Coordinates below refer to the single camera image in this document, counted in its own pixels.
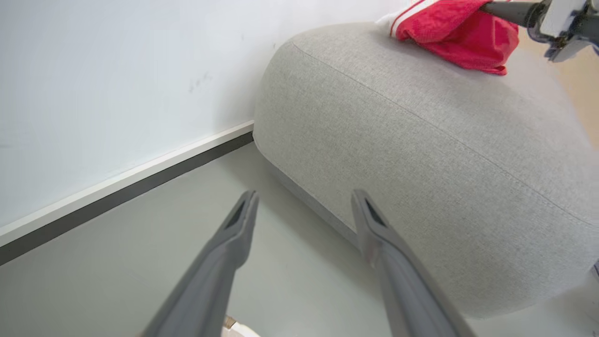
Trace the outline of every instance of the floor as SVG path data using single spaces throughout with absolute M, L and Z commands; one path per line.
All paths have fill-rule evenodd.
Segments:
M 262 337 L 389 336 L 358 250 L 268 175 L 254 144 L 1 266 L 0 335 L 135 336 L 247 189 L 261 203 L 228 314 Z M 568 296 L 470 323 L 478 336 L 599 331 Z

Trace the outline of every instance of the pouf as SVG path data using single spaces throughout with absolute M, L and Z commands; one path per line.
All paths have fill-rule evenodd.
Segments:
M 463 70 L 376 25 L 297 35 L 271 60 L 254 139 L 273 173 L 355 243 L 365 189 L 471 317 L 575 286 L 599 258 L 597 153 L 553 71 Z

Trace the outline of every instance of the red towel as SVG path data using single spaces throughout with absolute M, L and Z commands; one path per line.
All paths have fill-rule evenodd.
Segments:
M 401 13 L 422 3 L 420 0 Z M 479 11 L 488 0 L 439 0 L 408 18 L 402 17 L 395 35 L 465 69 L 505 75 L 504 64 L 518 46 L 518 26 Z

